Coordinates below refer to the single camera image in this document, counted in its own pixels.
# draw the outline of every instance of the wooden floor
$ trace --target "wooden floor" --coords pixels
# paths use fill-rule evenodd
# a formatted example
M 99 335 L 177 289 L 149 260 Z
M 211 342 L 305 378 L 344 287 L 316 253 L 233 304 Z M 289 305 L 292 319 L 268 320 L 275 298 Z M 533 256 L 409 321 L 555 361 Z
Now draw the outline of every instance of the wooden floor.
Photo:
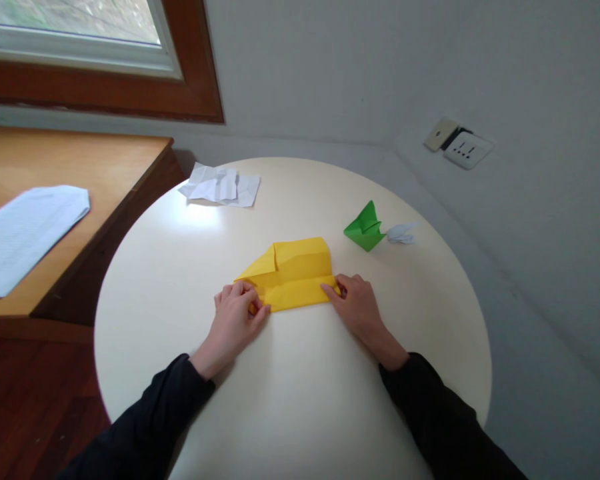
M 108 425 L 93 346 L 0 339 L 0 479 L 52 479 Z

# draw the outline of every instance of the wooden window frame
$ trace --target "wooden window frame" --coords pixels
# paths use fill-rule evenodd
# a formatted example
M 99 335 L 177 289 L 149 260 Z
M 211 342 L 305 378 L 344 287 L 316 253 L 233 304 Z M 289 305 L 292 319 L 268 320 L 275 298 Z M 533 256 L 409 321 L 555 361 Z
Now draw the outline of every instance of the wooden window frame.
M 203 0 L 163 0 L 183 79 L 0 61 L 0 103 L 224 123 Z

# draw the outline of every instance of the electrical outlet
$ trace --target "electrical outlet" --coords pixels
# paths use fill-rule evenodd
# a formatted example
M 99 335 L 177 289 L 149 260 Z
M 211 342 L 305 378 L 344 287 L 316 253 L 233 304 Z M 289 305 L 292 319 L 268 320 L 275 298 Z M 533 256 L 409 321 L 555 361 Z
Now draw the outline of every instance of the electrical outlet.
M 442 117 L 433 130 L 431 130 L 429 136 L 425 139 L 425 145 L 428 146 L 431 151 L 438 151 L 457 128 L 458 122 Z
M 444 157 L 465 170 L 471 170 L 487 156 L 492 148 L 491 142 L 469 132 L 462 132 L 447 147 Z

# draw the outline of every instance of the crumpled white paper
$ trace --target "crumpled white paper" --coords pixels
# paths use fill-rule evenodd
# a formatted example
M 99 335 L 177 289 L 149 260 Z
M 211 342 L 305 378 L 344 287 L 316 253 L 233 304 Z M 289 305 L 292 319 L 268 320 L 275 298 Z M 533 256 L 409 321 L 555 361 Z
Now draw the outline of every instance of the crumpled white paper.
M 415 243 L 413 235 L 407 235 L 407 232 L 414 228 L 416 225 L 418 225 L 418 222 L 396 225 L 395 227 L 387 230 L 387 238 L 392 243 L 405 243 L 407 245 Z
M 190 200 L 206 199 L 230 207 L 250 207 L 260 186 L 258 175 L 238 175 L 236 169 L 196 163 L 189 181 L 178 192 Z

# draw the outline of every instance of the yellow origami paper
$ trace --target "yellow origami paper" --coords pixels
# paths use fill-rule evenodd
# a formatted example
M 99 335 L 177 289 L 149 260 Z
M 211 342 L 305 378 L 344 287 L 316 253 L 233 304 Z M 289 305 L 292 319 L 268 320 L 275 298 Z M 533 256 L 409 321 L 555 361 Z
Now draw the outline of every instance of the yellow origami paper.
M 320 237 L 274 243 L 238 280 L 252 284 L 271 311 L 329 301 L 321 283 L 340 293 L 331 273 L 329 249 Z

